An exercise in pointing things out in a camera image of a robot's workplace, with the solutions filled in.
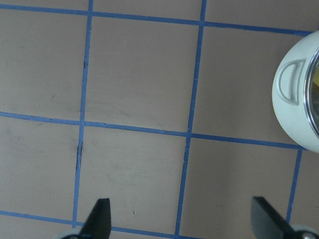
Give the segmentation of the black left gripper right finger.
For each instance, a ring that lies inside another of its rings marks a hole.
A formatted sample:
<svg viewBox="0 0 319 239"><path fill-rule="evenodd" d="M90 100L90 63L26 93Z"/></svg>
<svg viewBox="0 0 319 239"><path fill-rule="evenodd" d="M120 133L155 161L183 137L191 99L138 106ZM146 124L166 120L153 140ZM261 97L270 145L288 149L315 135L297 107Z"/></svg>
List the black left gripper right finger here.
<svg viewBox="0 0 319 239"><path fill-rule="evenodd" d="M264 197L251 199L251 229L257 239L299 238L299 234Z"/></svg>

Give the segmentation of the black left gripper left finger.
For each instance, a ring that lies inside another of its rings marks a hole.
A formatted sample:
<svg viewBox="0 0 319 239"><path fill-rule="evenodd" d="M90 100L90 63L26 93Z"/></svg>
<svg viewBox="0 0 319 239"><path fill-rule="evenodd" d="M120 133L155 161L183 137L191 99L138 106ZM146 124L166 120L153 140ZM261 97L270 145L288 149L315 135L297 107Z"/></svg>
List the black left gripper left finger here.
<svg viewBox="0 0 319 239"><path fill-rule="evenodd" d="M98 199L79 233L80 239L108 239L111 234L109 199Z"/></svg>

